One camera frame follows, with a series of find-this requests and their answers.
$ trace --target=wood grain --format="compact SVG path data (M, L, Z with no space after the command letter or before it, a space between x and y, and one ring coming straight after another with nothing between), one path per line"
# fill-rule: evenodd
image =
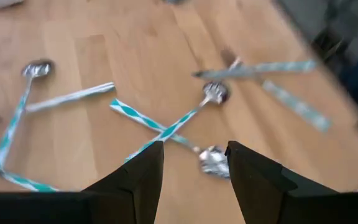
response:
M47 57L56 74L37 80L30 103L114 82L115 92L30 114L7 169L63 190L81 190L117 169L157 133L109 108L118 97L169 126L202 100L201 69L223 49L244 63L313 57L268 0L27 0L0 10L0 136L24 89L22 67ZM208 105L179 134L195 144L237 140L341 192L358 189L358 111L323 67L264 75L333 121L320 133L252 80L229 80L232 96ZM0 179L0 191L22 190ZM167 141L156 223L243 223L230 182L200 172L197 157Z

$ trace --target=wooden table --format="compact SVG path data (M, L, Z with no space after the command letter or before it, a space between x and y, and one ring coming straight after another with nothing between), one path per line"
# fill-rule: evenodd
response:
M52 58L57 72L36 82L29 103L113 81L117 92L23 120L7 170L63 190L81 190L118 168L157 133L109 108L117 97L170 125L202 99L190 76L223 68L232 49L245 63L310 58L267 0L27 0L0 10L0 136L25 86L22 67ZM358 188L358 114L324 68L268 76L333 121L320 133L252 80L229 82L232 96L208 106L179 134L200 146L237 140L338 191ZM0 190L22 190L0 179ZM230 182L200 172L197 157L165 144L156 223L243 223Z

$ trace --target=wooden surface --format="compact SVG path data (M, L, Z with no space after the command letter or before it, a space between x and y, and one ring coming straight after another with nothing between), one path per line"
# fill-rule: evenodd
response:
M25 117L7 170L63 190L81 190L118 168L157 133L109 109L117 97L170 125L202 99L190 74L223 68L220 51L245 63L311 57L268 0L26 0L0 10L0 136L25 87L30 60L57 72L33 86L29 103L115 82L108 93ZM252 80L232 80L222 107L209 105L179 134L197 145L237 140L341 192L358 189L358 114L323 68L267 76L333 121L320 133ZM0 179L0 190L22 190ZM156 223L243 223L230 182L200 172L197 157L165 144Z

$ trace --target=silver spoon head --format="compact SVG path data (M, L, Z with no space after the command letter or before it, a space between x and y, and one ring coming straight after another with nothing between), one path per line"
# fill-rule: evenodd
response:
M55 64L50 59L39 59L30 62L23 68L22 74L26 78L38 78L49 75L55 70Z
M230 179L229 165L224 152L217 146L210 146L199 154L201 169L204 173Z
M205 97L208 97L211 102L219 105L226 102L230 97L229 88L222 82L209 82L204 85L203 91Z

